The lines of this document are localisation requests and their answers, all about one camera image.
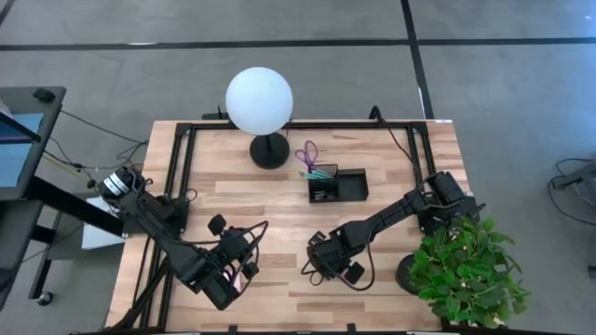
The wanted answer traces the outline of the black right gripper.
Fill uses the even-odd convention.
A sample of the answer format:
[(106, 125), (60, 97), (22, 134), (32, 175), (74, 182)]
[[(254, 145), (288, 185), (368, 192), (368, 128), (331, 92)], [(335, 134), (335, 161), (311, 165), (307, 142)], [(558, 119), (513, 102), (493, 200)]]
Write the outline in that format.
[(336, 258), (342, 261), (342, 271), (336, 276), (349, 285), (356, 285), (364, 274), (364, 267), (352, 258), (360, 254), (367, 243), (369, 235), (364, 228), (340, 227), (326, 236), (322, 232), (316, 232), (309, 240), (306, 254), (317, 253), (335, 254)]

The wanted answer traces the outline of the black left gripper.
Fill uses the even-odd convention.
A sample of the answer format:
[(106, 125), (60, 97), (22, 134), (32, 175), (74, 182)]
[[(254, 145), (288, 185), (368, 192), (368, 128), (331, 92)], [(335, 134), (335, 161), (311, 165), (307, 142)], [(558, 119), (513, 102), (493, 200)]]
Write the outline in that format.
[(208, 224), (210, 232), (213, 235), (218, 235), (220, 240), (206, 254), (203, 267), (200, 271), (202, 280), (225, 274), (226, 268), (231, 266), (234, 261), (238, 262), (238, 266), (232, 272), (232, 275), (243, 274), (247, 279), (252, 279), (259, 273), (257, 262), (252, 260), (252, 257), (256, 256), (256, 249), (258, 247), (256, 235), (253, 232), (251, 232), (251, 236), (246, 235), (247, 239), (253, 245), (252, 256), (243, 259), (234, 258), (230, 248), (231, 237), (228, 233), (231, 227), (227, 228), (226, 224), (226, 220), (220, 214), (214, 216)]

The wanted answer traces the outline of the purple handled scissors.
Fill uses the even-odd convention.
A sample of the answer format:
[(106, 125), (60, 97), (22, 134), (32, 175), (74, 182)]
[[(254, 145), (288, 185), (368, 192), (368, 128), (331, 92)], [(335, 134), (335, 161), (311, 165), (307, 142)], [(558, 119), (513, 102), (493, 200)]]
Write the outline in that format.
[(295, 157), (302, 161), (308, 169), (311, 169), (318, 158), (318, 147), (313, 141), (305, 141), (304, 147), (294, 153)]

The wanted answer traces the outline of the black mesh desk organizer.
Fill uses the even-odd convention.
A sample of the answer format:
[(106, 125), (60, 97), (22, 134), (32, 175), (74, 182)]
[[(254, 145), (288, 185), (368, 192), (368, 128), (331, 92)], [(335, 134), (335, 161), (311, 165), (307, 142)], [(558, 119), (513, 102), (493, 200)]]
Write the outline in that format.
[[(342, 169), (336, 164), (315, 165), (315, 169), (332, 175), (330, 180), (309, 180), (310, 203), (365, 201), (369, 195), (366, 170), (364, 168)], [(326, 198), (317, 201), (315, 191), (325, 191)]]

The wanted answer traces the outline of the white paper box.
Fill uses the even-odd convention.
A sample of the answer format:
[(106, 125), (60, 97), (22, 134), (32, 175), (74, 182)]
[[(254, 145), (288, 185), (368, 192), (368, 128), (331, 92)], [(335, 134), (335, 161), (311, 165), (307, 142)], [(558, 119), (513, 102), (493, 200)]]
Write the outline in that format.
[[(86, 202), (95, 206), (96, 208), (110, 213), (114, 217), (119, 213), (119, 209), (112, 205), (109, 205), (100, 196), (88, 196), (86, 197)], [(127, 236), (127, 234), (125, 234), (125, 236), (122, 236), (108, 233), (85, 221), (83, 226), (81, 247), (82, 249), (90, 250), (95, 248), (104, 248), (113, 245), (120, 245), (125, 243)]]

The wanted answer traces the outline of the green potted plant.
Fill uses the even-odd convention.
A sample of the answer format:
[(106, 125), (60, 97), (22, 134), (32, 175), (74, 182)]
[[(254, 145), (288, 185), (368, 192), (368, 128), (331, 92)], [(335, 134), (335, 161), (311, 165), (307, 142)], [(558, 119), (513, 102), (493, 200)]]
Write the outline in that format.
[(498, 328), (525, 312), (531, 295), (515, 277), (520, 265), (503, 246), (514, 243), (492, 219), (457, 219), (422, 238), (400, 262), (396, 282), (450, 323)]

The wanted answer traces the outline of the white globe lamp black base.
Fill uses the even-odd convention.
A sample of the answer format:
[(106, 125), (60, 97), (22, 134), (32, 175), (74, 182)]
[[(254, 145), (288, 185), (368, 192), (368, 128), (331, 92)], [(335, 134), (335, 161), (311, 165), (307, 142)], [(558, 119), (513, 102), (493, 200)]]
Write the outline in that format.
[(225, 108), (232, 123), (251, 134), (249, 154), (262, 169), (283, 166), (290, 145), (279, 132), (291, 120), (293, 94), (288, 81), (265, 67), (251, 67), (238, 73), (225, 92)]

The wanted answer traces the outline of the black wheeled stand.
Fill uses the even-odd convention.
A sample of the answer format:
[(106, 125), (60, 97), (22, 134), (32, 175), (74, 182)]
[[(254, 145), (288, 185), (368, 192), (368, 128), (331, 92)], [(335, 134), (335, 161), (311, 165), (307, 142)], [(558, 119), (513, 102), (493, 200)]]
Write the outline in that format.
[(44, 206), (69, 214), (106, 233), (121, 235), (124, 223), (74, 194), (38, 177), (22, 186), (0, 187), (0, 311), (4, 309), (29, 242), (48, 245), (54, 242), (54, 230), (39, 226)]

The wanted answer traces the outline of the dark grey side desk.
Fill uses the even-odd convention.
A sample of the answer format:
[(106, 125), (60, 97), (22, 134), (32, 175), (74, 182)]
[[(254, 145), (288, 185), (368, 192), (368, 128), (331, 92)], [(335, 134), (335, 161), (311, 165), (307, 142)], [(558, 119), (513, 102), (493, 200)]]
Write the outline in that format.
[(34, 97), (37, 87), (0, 87), (0, 100), (7, 104), (10, 112), (14, 114), (43, 114), (37, 134), (40, 142), (34, 142), (23, 162), (19, 177), (14, 187), (0, 187), (0, 201), (16, 200), (22, 198), (27, 190), (31, 178), (34, 176), (40, 163), (42, 154), (57, 122), (66, 95), (65, 87), (43, 87), (53, 93), (52, 102), (42, 102)]

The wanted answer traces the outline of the blue lit screen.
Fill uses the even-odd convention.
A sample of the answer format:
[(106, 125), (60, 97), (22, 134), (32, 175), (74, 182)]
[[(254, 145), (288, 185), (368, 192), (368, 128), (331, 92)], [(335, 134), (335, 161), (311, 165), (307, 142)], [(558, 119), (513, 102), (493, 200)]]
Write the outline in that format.
[[(44, 118), (43, 114), (13, 114), (13, 118), (36, 132)], [(16, 187), (24, 167), (31, 143), (0, 143), (0, 187)]]

